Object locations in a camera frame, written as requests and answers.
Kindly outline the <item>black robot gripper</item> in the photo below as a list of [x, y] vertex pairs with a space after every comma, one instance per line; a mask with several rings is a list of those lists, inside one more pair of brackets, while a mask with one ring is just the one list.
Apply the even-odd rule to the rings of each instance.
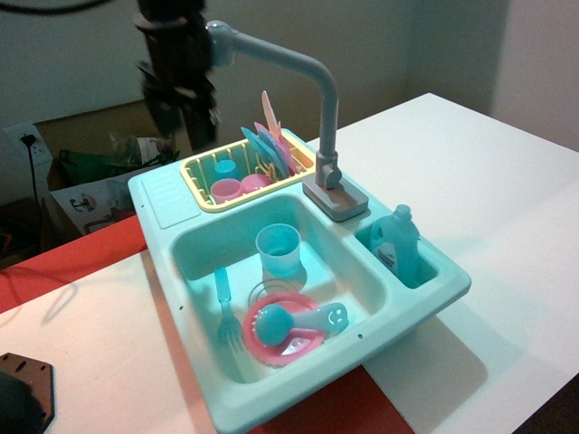
[[213, 66], [213, 42], [205, 19], [200, 13], [141, 13], [136, 27], [149, 52], [150, 62], [140, 63], [139, 69], [158, 132], [172, 136], [184, 121], [193, 152], [214, 148], [220, 117], [214, 86], [207, 78]]

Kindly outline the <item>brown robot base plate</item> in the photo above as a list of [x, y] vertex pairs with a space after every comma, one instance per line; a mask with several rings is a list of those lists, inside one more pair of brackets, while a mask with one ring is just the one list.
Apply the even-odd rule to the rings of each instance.
[[54, 416], [53, 366], [20, 354], [2, 354], [1, 432], [44, 433]]

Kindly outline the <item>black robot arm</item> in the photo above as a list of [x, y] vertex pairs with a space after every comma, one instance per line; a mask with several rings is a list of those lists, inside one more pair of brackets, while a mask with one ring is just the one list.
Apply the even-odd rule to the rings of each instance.
[[183, 129], [194, 154], [214, 147], [218, 123], [204, 8], [204, 1], [139, 1], [135, 21], [150, 58], [138, 65], [149, 113], [165, 138]]

